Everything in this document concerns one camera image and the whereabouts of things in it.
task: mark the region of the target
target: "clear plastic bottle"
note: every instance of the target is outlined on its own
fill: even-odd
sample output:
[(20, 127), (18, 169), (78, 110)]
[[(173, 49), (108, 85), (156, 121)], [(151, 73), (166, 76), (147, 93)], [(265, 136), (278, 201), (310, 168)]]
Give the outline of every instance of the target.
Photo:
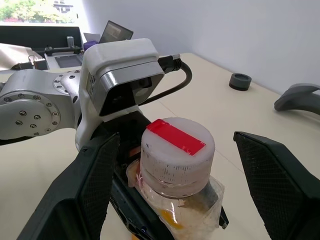
[(214, 151), (214, 140), (202, 125), (166, 118), (145, 130), (141, 158), (127, 168), (130, 186), (176, 240), (205, 240), (219, 227), (224, 186), (210, 176)]

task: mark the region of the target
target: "black cable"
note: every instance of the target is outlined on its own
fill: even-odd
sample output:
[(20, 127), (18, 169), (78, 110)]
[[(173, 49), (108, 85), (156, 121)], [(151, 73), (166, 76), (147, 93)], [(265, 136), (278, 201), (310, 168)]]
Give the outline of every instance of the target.
[(142, 105), (151, 103), (155, 100), (161, 99), (161, 98), (163, 98), (169, 94), (173, 94), (176, 91), (183, 89), (185, 86), (187, 86), (192, 80), (192, 71), (191, 71), (190, 67), (187, 64), (185, 64), (183, 61), (181, 61), (181, 68), (180, 69), (185, 72), (185, 80), (182, 83), (180, 83), (179, 85), (177, 85), (173, 88), (170, 88), (169, 90), (161, 92), (158, 95), (149, 97), (146, 101), (141, 103), (139, 106), (142, 106)]

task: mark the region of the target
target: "red tape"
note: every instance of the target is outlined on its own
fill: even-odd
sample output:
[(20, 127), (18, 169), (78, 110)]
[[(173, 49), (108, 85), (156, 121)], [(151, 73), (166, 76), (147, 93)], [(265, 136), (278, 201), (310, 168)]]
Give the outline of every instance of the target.
[(190, 136), (162, 119), (154, 121), (146, 128), (191, 156), (195, 155), (206, 145), (204, 142)]

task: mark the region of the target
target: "tree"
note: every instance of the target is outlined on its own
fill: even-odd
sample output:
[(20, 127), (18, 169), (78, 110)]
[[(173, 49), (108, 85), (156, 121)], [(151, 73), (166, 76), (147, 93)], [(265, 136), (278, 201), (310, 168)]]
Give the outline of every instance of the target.
[(16, 19), (27, 23), (72, 23), (71, 12), (61, 13), (52, 0), (4, 0), (0, 21)]

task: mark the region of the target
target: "table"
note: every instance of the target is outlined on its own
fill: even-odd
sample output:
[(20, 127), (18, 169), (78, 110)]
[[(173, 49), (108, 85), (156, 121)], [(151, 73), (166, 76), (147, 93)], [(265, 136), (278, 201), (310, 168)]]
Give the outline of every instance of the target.
[[(320, 178), (320, 117), (308, 112), (275, 112), (279, 95), (255, 83), (248, 91), (228, 86), (231, 72), (194, 54), (181, 56), (193, 72), (190, 85), (141, 107), (150, 121), (183, 117), (204, 125), (216, 143), (211, 175), (225, 186), (223, 207), (229, 226), (217, 229), (213, 240), (270, 240), (250, 196), (234, 131), (243, 131), (281, 142), (317, 178)], [(67, 72), (55, 69), (50, 72)], [(8, 75), (0, 75), (5, 82)], [(183, 81), (182, 71), (169, 73), (154, 94)], [(74, 129), (61, 129), (28, 141), (1, 146), (0, 233), (16, 239), (51, 182), (75, 159)], [(111, 204), (101, 240), (129, 240)]]

